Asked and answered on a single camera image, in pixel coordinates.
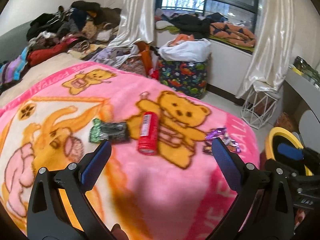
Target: satin curtain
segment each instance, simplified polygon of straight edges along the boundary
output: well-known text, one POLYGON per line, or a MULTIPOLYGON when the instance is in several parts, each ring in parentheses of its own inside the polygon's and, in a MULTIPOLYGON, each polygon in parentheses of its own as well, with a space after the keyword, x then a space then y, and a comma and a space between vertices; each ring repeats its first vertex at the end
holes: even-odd
POLYGON ((237 98, 242 97, 252 85, 257 92, 277 93, 289 68, 294 40, 293 0, 260 1, 261 22, 256 31, 258 42, 237 98))
POLYGON ((117 37, 112 47, 130 47, 138 41, 150 43, 154 37, 154 0, 124 0, 117 37))

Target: blue gripper pad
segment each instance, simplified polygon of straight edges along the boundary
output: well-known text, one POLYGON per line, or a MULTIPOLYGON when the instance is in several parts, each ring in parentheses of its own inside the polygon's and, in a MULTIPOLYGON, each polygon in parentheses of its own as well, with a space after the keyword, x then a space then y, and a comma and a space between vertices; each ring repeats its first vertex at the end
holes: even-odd
POLYGON ((295 161, 301 161, 303 159, 302 149, 291 147, 285 143, 280 143, 277 150, 278 153, 289 159, 295 161))
POLYGON ((242 190, 244 162, 237 154, 230 152, 220 138, 212 141, 211 149, 230 189, 239 194, 242 190))
POLYGON ((104 166, 111 156, 111 143, 105 140, 97 147, 97 149, 93 153, 87 153, 86 155, 90 156, 92 159, 89 163, 86 163, 86 166, 80 173, 79 180, 81 184, 81 190, 83 192, 92 190, 94 184, 96 184, 98 177, 100 176, 104 166))

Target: white plastic bag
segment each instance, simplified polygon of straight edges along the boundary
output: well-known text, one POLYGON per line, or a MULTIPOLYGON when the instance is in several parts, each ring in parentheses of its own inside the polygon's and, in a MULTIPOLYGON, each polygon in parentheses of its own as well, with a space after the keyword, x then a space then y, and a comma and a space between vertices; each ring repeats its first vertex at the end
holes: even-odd
POLYGON ((211 53, 211 42, 207 39, 185 41, 179 45, 168 47, 167 42, 159 49, 159 54, 167 61, 204 62, 211 53))

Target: barcode label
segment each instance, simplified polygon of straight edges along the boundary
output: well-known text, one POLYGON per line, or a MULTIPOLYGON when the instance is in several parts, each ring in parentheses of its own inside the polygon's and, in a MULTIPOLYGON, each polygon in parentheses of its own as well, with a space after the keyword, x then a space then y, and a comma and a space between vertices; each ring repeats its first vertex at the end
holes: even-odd
POLYGON ((140 136, 148 136, 149 135, 150 119, 151 119, 151 114, 146 114, 145 116, 143 116, 140 136))

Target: orange blanket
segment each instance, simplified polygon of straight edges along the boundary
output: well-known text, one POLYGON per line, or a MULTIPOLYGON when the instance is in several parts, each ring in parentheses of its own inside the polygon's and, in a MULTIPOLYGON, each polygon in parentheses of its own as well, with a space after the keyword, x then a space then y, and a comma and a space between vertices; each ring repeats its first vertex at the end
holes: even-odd
POLYGON ((256 44, 255 36, 251 31, 233 24, 211 23, 210 34, 243 47, 253 48, 256 44))

